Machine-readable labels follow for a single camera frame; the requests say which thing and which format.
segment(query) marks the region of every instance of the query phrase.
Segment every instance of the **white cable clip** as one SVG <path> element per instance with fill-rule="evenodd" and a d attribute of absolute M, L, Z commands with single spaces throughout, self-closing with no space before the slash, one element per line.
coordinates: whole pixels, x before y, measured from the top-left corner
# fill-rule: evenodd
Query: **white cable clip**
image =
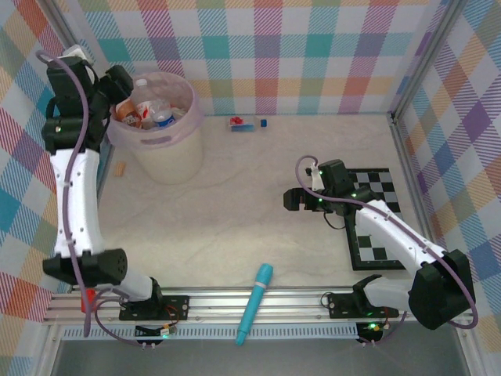
<path fill-rule="evenodd" d="M 322 176 L 320 176 L 320 170 L 315 162 L 312 162 L 310 169 L 312 170 L 312 191 L 324 190 L 325 187 L 323 185 Z"/>

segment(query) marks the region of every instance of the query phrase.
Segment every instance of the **small wooden block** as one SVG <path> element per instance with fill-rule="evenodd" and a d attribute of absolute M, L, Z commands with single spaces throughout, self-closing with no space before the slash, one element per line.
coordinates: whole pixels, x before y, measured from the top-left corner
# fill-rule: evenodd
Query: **small wooden block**
<path fill-rule="evenodd" d="M 118 162 L 115 166 L 115 176 L 122 177 L 124 175 L 125 162 Z"/>

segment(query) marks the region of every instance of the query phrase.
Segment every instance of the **plaid fabric backdrop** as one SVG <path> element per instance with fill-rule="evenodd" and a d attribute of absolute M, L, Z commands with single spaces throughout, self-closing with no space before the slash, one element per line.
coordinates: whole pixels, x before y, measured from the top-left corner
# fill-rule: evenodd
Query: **plaid fabric backdrop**
<path fill-rule="evenodd" d="M 423 55 L 427 51 L 428 46 L 430 45 L 433 33 L 440 24 L 440 21 L 442 20 L 442 17 L 444 16 L 445 11 L 447 10 L 447 6 L 449 5 L 450 2 L 451 0 L 440 1 L 440 5 L 438 6 L 435 14 L 433 15 L 433 19 L 431 20 L 430 24 L 428 25 L 428 28 L 426 29 L 426 33 L 424 34 L 424 37 L 421 40 L 420 46 L 416 50 L 413 60 L 409 65 L 409 67 L 407 68 L 405 76 L 400 82 L 400 85 L 398 86 L 397 93 L 393 98 L 393 102 L 391 102 L 390 105 L 390 111 L 394 111 L 398 103 L 400 102 L 400 99 L 402 99 L 402 95 L 407 89 L 409 80 L 414 75 L 414 73 L 416 73 L 416 70 L 421 63 L 421 60 L 423 59 Z"/>
<path fill-rule="evenodd" d="M 34 51 L 63 51 L 35 0 L 0 6 L 0 375 L 23 375 L 58 283 L 41 270 L 56 237 L 56 195 L 41 127 L 52 95 Z"/>
<path fill-rule="evenodd" d="M 98 58 L 131 74 L 160 69 L 184 76 L 207 114 L 336 114 L 387 111 L 432 2 L 438 3 L 59 0 L 59 6 Z"/>
<path fill-rule="evenodd" d="M 470 0 L 406 112 L 402 131 L 440 243 L 470 258 L 480 332 L 498 365 L 500 115 L 501 0 Z"/>

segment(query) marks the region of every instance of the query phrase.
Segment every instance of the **black mounting bracket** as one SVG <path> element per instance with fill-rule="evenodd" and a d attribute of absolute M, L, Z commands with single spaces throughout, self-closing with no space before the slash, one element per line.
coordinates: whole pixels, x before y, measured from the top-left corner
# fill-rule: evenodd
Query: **black mounting bracket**
<path fill-rule="evenodd" d="M 386 311 L 382 307 L 373 307 L 361 313 L 355 304 L 353 293 L 351 294 L 328 294 L 327 306 L 329 307 L 329 318 L 331 319 L 385 319 Z M 398 310 L 387 308 L 388 317 L 398 317 Z"/>
<path fill-rule="evenodd" d="M 148 309 L 145 304 L 148 305 L 148 301 L 129 302 L 123 305 L 118 319 L 120 321 L 163 321 L 165 323 L 188 320 L 188 295 L 161 295 L 160 302 L 154 303 L 155 306 L 162 307 L 161 309 Z"/>
<path fill-rule="evenodd" d="M 359 319 L 374 318 L 384 319 L 386 317 L 398 317 L 398 310 L 393 308 L 374 307 L 367 300 L 364 287 L 380 278 L 381 275 L 373 274 L 353 285 L 352 293 L 327 295 L 327 304 L 329 308 L 329 317 L 331 319 Z"/>

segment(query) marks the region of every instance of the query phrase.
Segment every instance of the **teal marker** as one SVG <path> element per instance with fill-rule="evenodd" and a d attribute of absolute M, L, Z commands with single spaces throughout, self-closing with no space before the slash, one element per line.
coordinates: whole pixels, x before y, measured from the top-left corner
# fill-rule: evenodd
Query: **teal marker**
<path fill-rule="evenodd" d="M 251 330 L 252 323 L 258 311 L 259 305 L 261 304 L 261 299 L 265 294 L 266 288 L 269 285 L 270 280 L 273 276 L 273 266 L 269 264 L 261 265 L 259 268 L 258 275 L 256 276 L 256 282 L 254 283 L 254 288 L 252 289 L 252 294 L 250 294 L 249 302 L 243 313 L 242 320 L 240 321 L 240 326 L 238 326 L 238 334 L 236 335 L 235 343 L 238 346 L 243 345 L 247 333 Z"/>

